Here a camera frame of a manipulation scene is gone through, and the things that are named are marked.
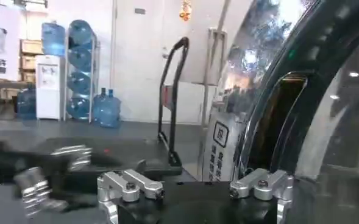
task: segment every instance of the water jug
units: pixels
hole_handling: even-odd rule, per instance
[[[93,119],[96,122],[99,122],[99,112],[101,110],[101,105],[104,100],[107,98],[106,96],[106,88],[101,89],[101,94],[94,97],[93,101]]]
[[[108,97],[101,103],[99,112],[99,124],[102,127],[116,128],[120,125],[121,101],[114,97],[113,90],[108,91]]]
[[[90,108],[88,95],[73,94],[67,102],[67,112],[73,118],[78,120],[87,120]]]
[[[43,42],[43,52],[46,55],[56,55],[64,57],[65,53],[65,29],[55,22],[43,23],[41,26],[41,39]]]
[[[36,92],[33,84],[17,94],[17,117],[22,119],[36,119]]]
[[[68,60],[76,69],[91,72],[91,50],[83,46],[73,47],[68,50]]]
[[[90,94],[91,85],[90,73],[82,71],[74,71],[68,77],[67,86],[74,93],[88,95]]]
[[[71,47],[84,46],[91,49],[94,32],[84,20],[74,20],[69,25],[69,42]]]

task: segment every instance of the screw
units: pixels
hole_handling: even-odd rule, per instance
[[[136,184],[135,184],[135,183],[128,182],[128,183],[126,183],[126,189],[127,189],[128,191],[134,190],[134,189],[136,189]]]
[[[238,197],[239,197],[239,192],[238,192],[238,190],[236,190],[236,189],[231,189],[231,190],[229,190],[229,196],[230,196],[231,198],[238,198]]]
[[[260,180],[258,182],[258,186],[260,186],[260,187],[268,187],[269,183],[267,181],[265,181],[265,180]]]
[[[156,199],[162,200],[164,197],[165,197],[165,190],[159,189],[159,190],[156,192]]]

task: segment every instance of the metal rack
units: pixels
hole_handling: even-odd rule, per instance
[[[70,118],[70,115],[67,113],[66,104],[69,100],[69,94],[72,92],[67,87],[68,77],[71,75],[71,72],[76,70],[76,68],[71,65],[68,61],[68,51],[69,51],[69,32],[66,31],[65,35],[65,78],[64,78],[64,101],[63,101],[63,120],[66,121],[67,118]],[[88,112],[88,122],[92,122],[92,111],[93,111],[93,97],[98,91],[98,80],[99,80],[99,50],[100,43],[96,37],[93,35],[92,47],[91,47],[91,71],[90,71],[90,93],[88,100],[90,101],[89,112]]]

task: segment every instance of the printed sign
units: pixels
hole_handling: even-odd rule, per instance
[[[225,148],[227,146],[228,134],[228,127],[217,121],[213,132],[213,140],[215,140],[221,147]]]
[[[201,164],[202,180],[232,180],[238,138],[245,127],[246,124],[236,122],[234,114],[212,114],[205,142],[204,160]]]
[[[59,80],[58,65],[38,64],[37,72],[39,77],[39,87],[44,89],[57,89]]]
[[[0,79],[19,79],[19,26],[19,10],[0,5]]]

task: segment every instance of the white door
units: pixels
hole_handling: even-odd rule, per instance
[[[163,54],[168,54],[173,45],[190,31],[190,21],[184,21],[179,17],[183,0],[165,0],[163,19]],[[167,82],[172,83],[174,73],[182,51],[177,51],[171,62]],[[177,122],[198,124],[201,120],[201,102],[203,87],[192,83],[179,82],[177,101]],[[165,120],[169,119],[169,111],[165,109]]]
[[[157,121],[163,0],[117,0],[115,94],[128,121]]]
[[[156,122],[159,84],[173,45],[188,32],[180,19],[182,0],[116,0],[115,94],[122,100],[121,116],[128,121]],[[172,83],[180,54],[166,79]],[[202,87],[180,83],[177,122],[198,123]],[[163,120],[169,121],[165,109]]]

